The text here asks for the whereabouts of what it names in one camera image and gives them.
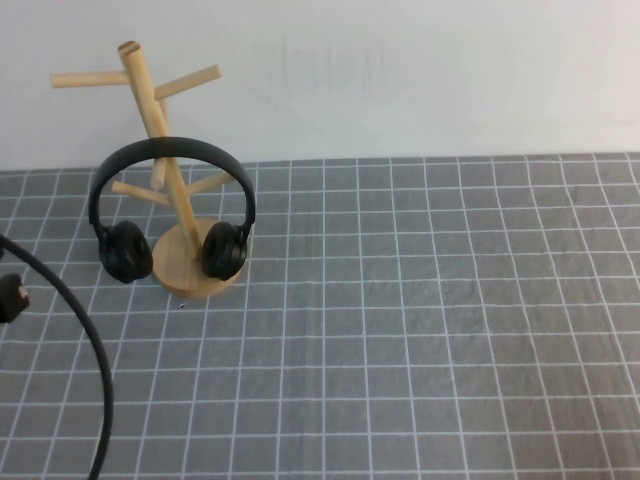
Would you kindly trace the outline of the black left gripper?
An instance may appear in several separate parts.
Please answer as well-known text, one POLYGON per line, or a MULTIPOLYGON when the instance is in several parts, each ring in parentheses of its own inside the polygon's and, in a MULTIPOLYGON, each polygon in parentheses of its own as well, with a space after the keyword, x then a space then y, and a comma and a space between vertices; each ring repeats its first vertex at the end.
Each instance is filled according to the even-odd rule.
POLYGON ((29 295, 17 273, 1 277, 0 322, 11 323, 29 307, 29 295))

